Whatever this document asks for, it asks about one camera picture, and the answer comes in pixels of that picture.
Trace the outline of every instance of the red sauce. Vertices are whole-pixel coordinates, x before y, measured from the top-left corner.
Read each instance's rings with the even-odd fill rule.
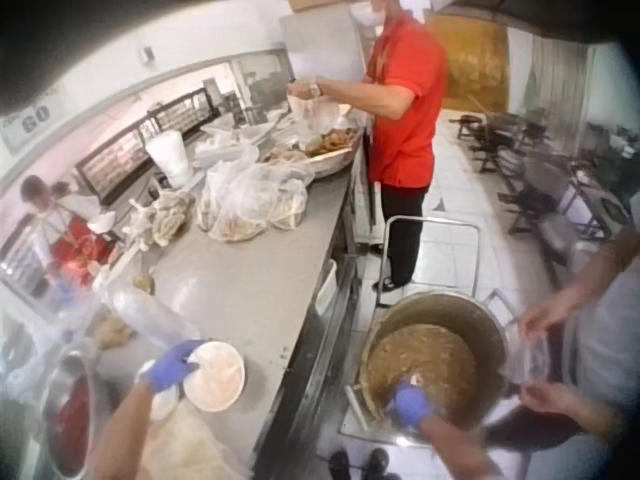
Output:
[[[77,380],[67,403],[58,413],[56,454],[62,473],[79,472],[87,457],[89,438],[89,385]]]

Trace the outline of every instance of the blue glove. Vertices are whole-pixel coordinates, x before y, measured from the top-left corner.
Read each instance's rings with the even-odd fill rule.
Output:
[[[435,408],[422,389],[405,381],[394,392],[393,412],[404,426],[417,430],[422,420],[435,413]]]
[[[160,393],[182,382],[200,365],[187,363],[189,355],[202,345],[204,340],[189,340],[176,345],[156,360],[147,372],[147,380],[155,393]]]

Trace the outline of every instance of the hand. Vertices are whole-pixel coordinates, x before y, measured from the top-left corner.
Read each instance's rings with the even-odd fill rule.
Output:
[[[542,305],[530,309],[520,319],[520,335],[528,341],[534,341],[545,335],[547,328],[564,322],[578,305],[574,290],[565,289]]]
[[[156,360],[147,372],[147,380],[155,393],[160,393],[182,382],[200,365],[187,363],[189,355],[205,343],[203,340],[190,340],[176,345]]]
[[[393,411],[404,425],[418,429],[422,420],[435,413],[435,408],[422,389],[402,382],[393,396]]]
[[[562,383],[534,380],[522,387],[520,399],[525,407],[541,413],[567,414],[575,393]]]
[[[320,91],[317,87],[316,79],[302,78],[289,84],[287,94],[293,97],[298,97],[301,100],[312,100],[313,98],[320,96]]]

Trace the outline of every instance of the white face mask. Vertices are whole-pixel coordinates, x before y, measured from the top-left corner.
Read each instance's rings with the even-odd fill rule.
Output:
[[[371,2],[359,2],[351,5],[351,15],[358,21],[358,23],[365,27],[377,27],[384,25],[384,19],[386,12],[374,12],[371,7]]]

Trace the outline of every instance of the red shirt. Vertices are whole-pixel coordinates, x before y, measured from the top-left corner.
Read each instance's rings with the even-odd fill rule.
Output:
[[[376,117],[370,180],[395,187],[430,185],[435,164],[431,141],[446,90],[444,49],[424,25],[401,15],[376,41],[367,75],[416,96],[400,120]]]

